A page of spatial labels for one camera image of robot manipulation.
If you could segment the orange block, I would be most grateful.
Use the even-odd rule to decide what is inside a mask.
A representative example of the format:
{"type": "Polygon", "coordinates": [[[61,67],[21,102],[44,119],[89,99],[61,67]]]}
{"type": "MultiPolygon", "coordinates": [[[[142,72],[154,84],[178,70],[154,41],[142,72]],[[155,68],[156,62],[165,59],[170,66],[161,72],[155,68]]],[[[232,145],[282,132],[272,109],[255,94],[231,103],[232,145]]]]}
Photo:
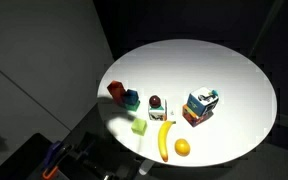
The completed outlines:
{"type": "Polygon", "coordinates": [[[116,101],[121,101],[122,96],[125,94],[124,86],[121,82],[113,80],[108,86],[107,90],[109,91],[112,98],[116,101]]]}

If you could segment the blue block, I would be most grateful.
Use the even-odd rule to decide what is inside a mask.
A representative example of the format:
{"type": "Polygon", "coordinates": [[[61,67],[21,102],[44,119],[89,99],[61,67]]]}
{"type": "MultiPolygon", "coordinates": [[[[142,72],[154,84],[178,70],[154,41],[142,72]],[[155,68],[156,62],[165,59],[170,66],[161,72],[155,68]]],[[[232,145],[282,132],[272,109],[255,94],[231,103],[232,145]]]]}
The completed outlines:
{"type": "Polygon", "coordinates": [[[135,105],[139,100],[138,93],[135,90],[128,89],[123,95],[123,102],[129,105],[135,105]]]}

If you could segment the teal green block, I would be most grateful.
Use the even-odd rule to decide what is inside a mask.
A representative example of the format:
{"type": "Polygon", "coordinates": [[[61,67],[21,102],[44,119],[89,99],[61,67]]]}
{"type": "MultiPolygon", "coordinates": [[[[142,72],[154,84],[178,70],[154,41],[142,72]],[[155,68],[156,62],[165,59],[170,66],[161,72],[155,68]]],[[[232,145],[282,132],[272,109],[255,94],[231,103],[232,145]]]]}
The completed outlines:
{"type": "Polygon", "coordinates": [[[136,112],[138,107],[140,105],[140,101],[138,100],[134,105],[130,105],[130,104],[125,104],[125,108],[129,111],[134,111],[136,112]]]}

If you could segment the magenta block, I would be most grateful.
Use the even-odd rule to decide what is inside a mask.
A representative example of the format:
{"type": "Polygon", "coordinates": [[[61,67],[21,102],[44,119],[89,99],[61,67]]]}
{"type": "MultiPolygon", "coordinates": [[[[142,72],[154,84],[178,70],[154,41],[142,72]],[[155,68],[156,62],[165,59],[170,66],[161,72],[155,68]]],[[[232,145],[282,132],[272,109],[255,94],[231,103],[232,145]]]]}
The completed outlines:
{"type": "Polygon", "coordinates": [[[123,102],[123,99],[122,99],[121,97],[118,97],[118,98],[116,99],[116,102],[117,102],[117,104],[118,104],[119,106],[125,107],[125,103],[123,102]]]}

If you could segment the light green block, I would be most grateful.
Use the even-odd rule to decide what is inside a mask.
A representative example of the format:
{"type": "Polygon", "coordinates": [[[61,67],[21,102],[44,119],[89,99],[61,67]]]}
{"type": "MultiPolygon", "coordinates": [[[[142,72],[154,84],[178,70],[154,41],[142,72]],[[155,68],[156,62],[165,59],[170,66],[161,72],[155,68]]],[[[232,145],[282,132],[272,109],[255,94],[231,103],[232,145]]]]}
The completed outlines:
{"type": "Polygon", "coordinates": [[[131,126],[132,132],[140,136],[143,136],[145,134],[146,128],[147,128],[147,122],[145,120],[138,118],[136,118],[133,121],[131,126]]]}

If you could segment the dark red ball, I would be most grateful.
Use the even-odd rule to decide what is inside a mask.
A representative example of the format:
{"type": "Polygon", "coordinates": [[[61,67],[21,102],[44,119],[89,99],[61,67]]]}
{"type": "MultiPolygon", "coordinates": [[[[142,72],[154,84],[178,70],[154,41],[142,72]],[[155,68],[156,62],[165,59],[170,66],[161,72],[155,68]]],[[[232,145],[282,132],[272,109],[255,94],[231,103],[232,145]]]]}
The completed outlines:
{"type": "Polygon", "coordinates": [[[158,108],[161,106],[161,100],[157,95],[153,95],[149,99],[149,104],[152,108],[158,108]]]}

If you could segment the yellow banana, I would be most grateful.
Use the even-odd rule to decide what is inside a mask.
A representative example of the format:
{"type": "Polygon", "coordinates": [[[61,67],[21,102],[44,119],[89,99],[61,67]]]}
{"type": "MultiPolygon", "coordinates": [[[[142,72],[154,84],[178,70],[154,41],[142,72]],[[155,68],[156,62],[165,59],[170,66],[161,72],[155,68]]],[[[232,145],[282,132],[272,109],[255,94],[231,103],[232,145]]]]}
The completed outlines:
{"type": "Polygon", "coordinates": [[[159,154],[164,162],[168,161],[168,150],[167,150],[167,135],[170,128],[175,124],[175,121],[165,121],[158,132],[158,149],[159,154]]]}

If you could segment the orange colourful picture cube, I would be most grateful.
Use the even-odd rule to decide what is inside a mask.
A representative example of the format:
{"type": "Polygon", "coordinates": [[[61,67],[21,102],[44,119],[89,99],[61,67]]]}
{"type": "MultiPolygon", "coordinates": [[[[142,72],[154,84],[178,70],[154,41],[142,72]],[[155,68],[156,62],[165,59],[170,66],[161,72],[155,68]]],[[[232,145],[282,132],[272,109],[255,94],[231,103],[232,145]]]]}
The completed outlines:
{"type": "Polygon", "coordinates": [[[187,105],[182,106],[182,116],[192,127],[196,127],[197,125],[209,119],[212,115],[213,112],[210,111],[205,115],[198,116],[187,105]]]}

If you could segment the orange fruit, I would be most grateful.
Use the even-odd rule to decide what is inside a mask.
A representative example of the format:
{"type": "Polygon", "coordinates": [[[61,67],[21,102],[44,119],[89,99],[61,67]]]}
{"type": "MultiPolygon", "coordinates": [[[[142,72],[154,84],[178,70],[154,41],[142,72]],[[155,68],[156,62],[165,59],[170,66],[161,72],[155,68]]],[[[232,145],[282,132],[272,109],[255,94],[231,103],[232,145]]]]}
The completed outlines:
{"type": "Polygon", "coordinates": [[[175,151],[180,156],[187,156],[190,153],[190,145],[185,139],[177,139],[175,142],[175,151]]]}

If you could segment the white table leg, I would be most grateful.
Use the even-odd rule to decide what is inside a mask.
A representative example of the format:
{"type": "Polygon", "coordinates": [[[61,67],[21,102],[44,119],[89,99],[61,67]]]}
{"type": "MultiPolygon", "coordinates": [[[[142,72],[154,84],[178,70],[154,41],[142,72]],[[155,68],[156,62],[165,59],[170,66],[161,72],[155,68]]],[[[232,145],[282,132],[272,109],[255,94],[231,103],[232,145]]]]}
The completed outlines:
{"type": "Polygon", "coordinates": [[[154,161],[146,159],[141,163],[138,172],[141,175],[146,175],[150,171],[150,169],[153,167],[153,165],[154,165],[154,161]]]}

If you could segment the black perforated equipment cart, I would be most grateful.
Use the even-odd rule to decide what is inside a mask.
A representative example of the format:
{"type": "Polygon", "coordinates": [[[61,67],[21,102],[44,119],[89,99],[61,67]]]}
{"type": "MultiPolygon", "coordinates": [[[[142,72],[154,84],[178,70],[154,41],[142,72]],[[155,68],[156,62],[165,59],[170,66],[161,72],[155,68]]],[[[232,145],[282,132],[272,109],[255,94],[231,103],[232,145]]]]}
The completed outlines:
{"type": "MultiPolygon", "coordinates": [[[[122,180],[95,159],[98,141],[90,133],[85,133],[76,145],[61,141],[71,145],[72,149],[59,163],[53,180],[122,180]]],[[[0,165],[0,180],[43,180],[44,159],[52,144],[43,135],[34,134],[0,165]]]]}

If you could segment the purple clamp with orange tip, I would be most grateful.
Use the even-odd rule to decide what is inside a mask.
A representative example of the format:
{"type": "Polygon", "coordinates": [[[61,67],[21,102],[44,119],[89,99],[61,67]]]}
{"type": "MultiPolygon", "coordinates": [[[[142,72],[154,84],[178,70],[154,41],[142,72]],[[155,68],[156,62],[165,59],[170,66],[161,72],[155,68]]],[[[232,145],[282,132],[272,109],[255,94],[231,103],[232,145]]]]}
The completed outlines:
{"type": "Polygon", "coordinates": [[[47,151],[46,157],[44,159],[44,170],[42,173],[43,180],[53,180],[58,169],[59,163],[72,149],[71,145],[64,144],[61,141],[56,141],[53,143],[47,151]]]}

